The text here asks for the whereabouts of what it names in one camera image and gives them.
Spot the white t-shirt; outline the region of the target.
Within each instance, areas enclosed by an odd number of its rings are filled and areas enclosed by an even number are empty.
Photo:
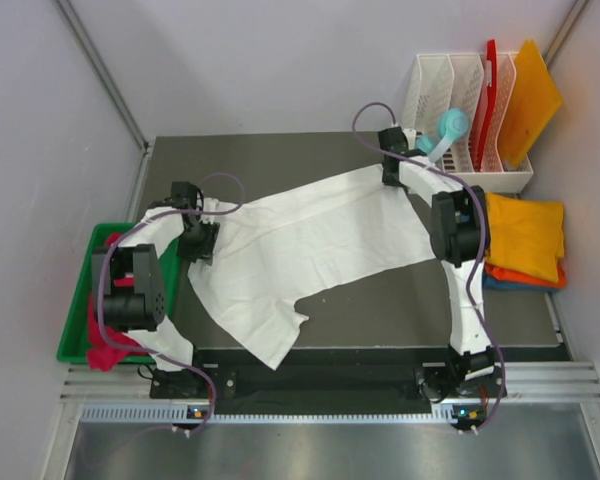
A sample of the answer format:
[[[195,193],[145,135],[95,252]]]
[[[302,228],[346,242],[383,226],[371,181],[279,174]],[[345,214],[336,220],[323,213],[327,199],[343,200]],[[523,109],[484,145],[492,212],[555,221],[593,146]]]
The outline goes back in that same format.
[[[243,205],[220,218],[211,265],[191,286],[210,317],[272,370],[300,334],[297,300],[433,259],[429,234],[380,165]]]

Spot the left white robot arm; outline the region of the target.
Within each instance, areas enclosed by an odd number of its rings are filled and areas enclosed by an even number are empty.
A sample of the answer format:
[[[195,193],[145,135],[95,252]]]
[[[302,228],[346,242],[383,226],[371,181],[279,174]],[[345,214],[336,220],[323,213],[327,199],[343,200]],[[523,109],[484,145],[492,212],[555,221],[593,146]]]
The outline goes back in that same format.
[[[213,262],[220,225],[205,220],[208,213],[200,187],[175,181],[170,195],[151,203],[138,223],[94,250],[91,318],[99,340],[87,355],[90,367],[108,371],[130,354],[145,354],[155,362],[158,384],[170,382],[189,397],[204,390],[209,377],[197,348],[169,318],[161,261],[174,248],[177,260]]]

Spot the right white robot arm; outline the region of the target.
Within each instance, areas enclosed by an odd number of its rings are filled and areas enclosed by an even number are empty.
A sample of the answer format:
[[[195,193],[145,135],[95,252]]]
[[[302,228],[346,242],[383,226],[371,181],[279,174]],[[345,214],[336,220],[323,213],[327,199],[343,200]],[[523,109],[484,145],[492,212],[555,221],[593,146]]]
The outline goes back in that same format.
[[[485,192],[467,189],[418,150],[403,130],[391,126],[377,134],[384,154],[382,182],[406,187],[430,207],[430,244],[441,261],[451,305],[452,330],[444,374],[426,374],[425,392],[467,396],[494,373],[496,352],[485,329],[483,256],[489,243]]]

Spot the white file organizer rack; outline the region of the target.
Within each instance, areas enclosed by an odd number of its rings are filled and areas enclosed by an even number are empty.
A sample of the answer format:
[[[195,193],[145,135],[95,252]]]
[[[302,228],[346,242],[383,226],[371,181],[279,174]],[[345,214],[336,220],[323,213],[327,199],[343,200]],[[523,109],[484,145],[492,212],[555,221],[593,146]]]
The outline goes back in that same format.
[[[400,116],[409,143],[435,153],[445,172],[483,190],[518,194],[533,169],[528,159],[513,167],[498,151],[500,129],[511,98],[516,70],[514,56],[487,59],[478,54],[416,56]]]

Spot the red folder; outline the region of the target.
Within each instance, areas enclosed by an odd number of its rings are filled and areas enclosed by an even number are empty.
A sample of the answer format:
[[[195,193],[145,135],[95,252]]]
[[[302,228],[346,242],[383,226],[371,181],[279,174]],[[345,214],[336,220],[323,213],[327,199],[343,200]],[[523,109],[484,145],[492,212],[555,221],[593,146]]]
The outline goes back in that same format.
[[[486,43],[482,66],[483,81],[470,134],[470,158],[475,172],[484,170],[487,136],[496,107],[499,61],[495,39],[490,39]]]

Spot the magenta t-shirt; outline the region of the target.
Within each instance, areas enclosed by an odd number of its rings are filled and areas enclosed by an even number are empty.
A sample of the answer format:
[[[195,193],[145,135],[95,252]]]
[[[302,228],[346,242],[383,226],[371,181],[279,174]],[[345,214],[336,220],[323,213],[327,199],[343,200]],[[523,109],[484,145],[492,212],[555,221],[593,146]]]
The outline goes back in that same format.
[[[87,309],[87,331],[90,347],[86,351],[86,360],[90,369],[103,372],[110,371],[130,355],[146,356],[146,353],[133,352],[129,347],[139,347],[139,344],[126,334],[105,327],[107,335],[115,343],[125,345],[125,348],[114,348],[102,337],[96,320],[94,297],[90,295]]]

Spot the orange folder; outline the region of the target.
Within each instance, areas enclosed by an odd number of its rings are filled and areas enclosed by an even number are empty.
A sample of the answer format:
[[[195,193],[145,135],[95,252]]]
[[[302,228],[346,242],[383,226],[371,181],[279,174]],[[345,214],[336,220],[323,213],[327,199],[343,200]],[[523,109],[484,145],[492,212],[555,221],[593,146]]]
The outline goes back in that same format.
[[[525,40],[514,66],[516,80],[498,136],[498,153],[517,169],[563,104],[561,93],[533,40]]]

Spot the green plastic bin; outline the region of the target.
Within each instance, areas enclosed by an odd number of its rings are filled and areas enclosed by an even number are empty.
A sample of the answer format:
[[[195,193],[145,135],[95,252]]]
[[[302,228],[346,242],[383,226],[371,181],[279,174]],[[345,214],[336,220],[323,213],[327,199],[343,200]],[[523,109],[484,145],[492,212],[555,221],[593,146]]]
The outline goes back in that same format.
[[[87,331],[87,309],[92,288],[91,254],[98,247],[108,247],[122,233],[134,226],[133,223],[101,223],[94,227],[76,283],[67,320],[58,345],[56,358],[66,364],[87,364],[86,351],[90,347]],[[166,314],[174,318],[181,260],[177,256],[178,240],[173,240],[159,259],[166,292]],[[146,356],[130,355],[122,364],[153,364]]]

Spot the yellow folded t-shirt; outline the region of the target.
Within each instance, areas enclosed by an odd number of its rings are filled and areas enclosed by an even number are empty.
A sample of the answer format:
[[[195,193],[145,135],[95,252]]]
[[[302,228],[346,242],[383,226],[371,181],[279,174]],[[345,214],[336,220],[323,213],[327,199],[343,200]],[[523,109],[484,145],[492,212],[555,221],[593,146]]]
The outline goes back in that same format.
[[[488,193],[486,200],[491,235],[486,262],[557,283],[558,264],[565,255],[563,204],[495,193]]]

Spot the orange folded t-shirt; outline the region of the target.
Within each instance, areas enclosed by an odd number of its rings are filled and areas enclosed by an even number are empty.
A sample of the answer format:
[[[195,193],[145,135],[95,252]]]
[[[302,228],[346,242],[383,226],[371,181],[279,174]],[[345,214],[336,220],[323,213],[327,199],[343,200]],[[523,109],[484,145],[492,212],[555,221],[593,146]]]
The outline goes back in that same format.
[[[504,282],[532,285],[547,288],[564,288],[567,279],[564,270],[559,262],[556,263],[557,280],[549,281],[546,278],[532,276],[523,272],[486,264],[485,272],[491,277]]]

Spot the blue folded t-shirt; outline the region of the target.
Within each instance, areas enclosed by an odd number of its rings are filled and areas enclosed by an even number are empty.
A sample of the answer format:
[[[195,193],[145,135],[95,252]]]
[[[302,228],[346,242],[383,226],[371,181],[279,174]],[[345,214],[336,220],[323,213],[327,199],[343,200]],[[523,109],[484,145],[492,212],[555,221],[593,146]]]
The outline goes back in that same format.
[[[483,287],[485,289],[501,290],[501,291],[539,291],[554,293],[559,291],[556,287],[539,286],[525,283],[516,283],[498,280],[492,276],[483,276]]]

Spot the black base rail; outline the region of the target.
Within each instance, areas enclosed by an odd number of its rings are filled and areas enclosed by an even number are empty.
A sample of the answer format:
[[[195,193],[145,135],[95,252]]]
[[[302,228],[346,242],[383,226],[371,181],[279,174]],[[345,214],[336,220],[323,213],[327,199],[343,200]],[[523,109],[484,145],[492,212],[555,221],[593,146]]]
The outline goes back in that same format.
[[[219,415],[427,413],[444,400],[481,403],[505,394],[501,369],[439,397],[426,374],[444,374],[448,348],[294,349],[272,370],[238,350],[198,352]]]

